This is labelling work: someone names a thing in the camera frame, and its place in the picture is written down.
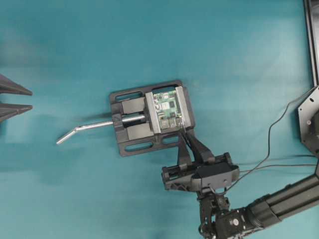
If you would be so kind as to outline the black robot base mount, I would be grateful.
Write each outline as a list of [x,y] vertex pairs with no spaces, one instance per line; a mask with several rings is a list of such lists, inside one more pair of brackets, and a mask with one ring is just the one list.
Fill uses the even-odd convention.
[[298,107],[301,143],[319,157],[319,87],[305,98]]

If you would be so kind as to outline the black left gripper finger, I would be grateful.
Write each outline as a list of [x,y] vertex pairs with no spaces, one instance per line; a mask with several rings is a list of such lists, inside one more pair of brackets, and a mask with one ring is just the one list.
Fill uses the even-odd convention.
[[1,104],[0,121],[7,120],[13,116],[27,112],[32,108],[32,105]]
[[0,75],[0,93],[32,96],[32,91],[15,83],[4,75]]

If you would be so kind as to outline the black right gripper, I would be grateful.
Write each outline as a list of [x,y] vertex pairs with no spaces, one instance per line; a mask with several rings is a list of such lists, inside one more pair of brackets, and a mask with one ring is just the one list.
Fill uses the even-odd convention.
[[188,135],[191,150],[195,161],[191,163],[191,157],[186,147],[182,134],[178,135],[178,157],[176,166],[162,168],[162,181],[166,190],[190,191],[191,176],[198,167],[215,163],[232,163],[227,152],[215,157],[211,150],[200,142],[193,134]]

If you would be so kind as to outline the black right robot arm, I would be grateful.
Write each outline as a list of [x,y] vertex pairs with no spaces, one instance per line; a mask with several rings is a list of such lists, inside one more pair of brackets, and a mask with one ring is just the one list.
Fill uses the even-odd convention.
[[162,169],[166,190],[195,192],[199,202],[199,234],[205,239],[242,239],[319,203],[319,172],[246,207],[230,209],[225,192],[239,180],[239,167],[229,153],[214,156],[191,133],[178,135],[177,165]]

